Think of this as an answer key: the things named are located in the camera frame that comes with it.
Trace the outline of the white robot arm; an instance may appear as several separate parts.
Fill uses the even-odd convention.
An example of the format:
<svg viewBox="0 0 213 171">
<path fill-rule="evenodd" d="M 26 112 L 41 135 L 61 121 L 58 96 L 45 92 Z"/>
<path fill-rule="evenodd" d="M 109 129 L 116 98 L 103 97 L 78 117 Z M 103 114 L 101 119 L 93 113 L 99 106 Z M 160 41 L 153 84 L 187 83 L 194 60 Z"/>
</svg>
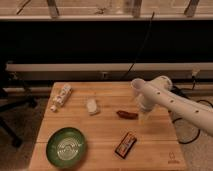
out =
<svg viewBox="0 0 213 171">
<path fill-rule="evenodd" d="M 172 93 L 172 86 L 167 76 L 159 76 L 151 81 L 141 78 L 131 81 L 134 97 L 145 115 L 155 105 L 160 105 L 213 136 L 213 108 Z"/>
</svg>

